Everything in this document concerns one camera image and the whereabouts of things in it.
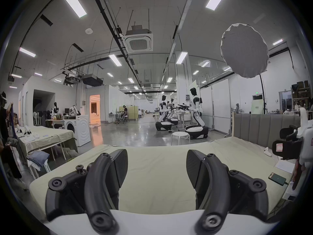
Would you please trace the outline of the person's right hand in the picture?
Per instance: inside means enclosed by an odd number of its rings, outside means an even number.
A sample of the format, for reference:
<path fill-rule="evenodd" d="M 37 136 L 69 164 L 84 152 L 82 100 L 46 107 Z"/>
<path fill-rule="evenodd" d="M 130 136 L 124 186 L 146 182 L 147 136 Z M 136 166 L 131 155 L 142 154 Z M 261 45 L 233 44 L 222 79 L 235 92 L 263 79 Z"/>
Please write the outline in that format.
<path fill-rule="evenodd" d="M 302 172 L 305 170 L 306 170 L 305 165 L 301 165 L 298 158 L 295 162 L 295 167 L 292 173 L 292 182 L 293 182 L 292 190 L 296 189 L 301 178 Z"/>

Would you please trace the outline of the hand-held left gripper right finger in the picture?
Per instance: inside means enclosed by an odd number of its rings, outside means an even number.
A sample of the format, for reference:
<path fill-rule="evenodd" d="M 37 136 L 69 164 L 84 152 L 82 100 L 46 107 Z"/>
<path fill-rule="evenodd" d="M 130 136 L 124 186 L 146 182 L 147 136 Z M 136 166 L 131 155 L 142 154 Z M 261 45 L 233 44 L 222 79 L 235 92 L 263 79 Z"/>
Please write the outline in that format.
<path fill-rule="evenodd" d="M 196 210 L 203 210 L 195 232 L 218 232 L 228 214 L 249 215 L 266 221 L 266 182 L 229 170 L 215 154 L 189 150 L 186 171 L 196 191 Z"/>

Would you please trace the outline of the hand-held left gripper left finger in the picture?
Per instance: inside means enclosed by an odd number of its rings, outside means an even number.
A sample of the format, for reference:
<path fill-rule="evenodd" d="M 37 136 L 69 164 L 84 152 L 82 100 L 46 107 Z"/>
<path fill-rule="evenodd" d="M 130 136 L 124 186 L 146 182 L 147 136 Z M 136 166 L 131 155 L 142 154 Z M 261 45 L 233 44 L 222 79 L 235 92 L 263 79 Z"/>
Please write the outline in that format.
<path fill-rule="evenodd" d="M 87 169 L 79 164 L 75 171 L 50 179 L 45 199 L 47 220 L 87 214 L 96 232 L 118 232 L 111 210 L 119 209 L 119 189 L 127 170 L 127 150 L 118 149 L 111 154 L 101 153 Z"/>

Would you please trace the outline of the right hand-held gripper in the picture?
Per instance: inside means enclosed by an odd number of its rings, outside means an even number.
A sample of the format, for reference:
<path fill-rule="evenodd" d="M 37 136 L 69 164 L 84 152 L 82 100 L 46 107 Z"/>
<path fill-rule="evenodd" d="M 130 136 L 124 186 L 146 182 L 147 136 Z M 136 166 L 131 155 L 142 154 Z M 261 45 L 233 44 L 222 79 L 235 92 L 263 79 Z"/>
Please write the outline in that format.
<path fill-rule="evenodd" d="M 280 139 L 272 143 L 272 152 L 283 160 L 298 159 L 301 166 L 312 166 L 313 120 L 308 120 L 305 108 L 300 108 L 300 126 L 289 125 L 280 130 Z"/>

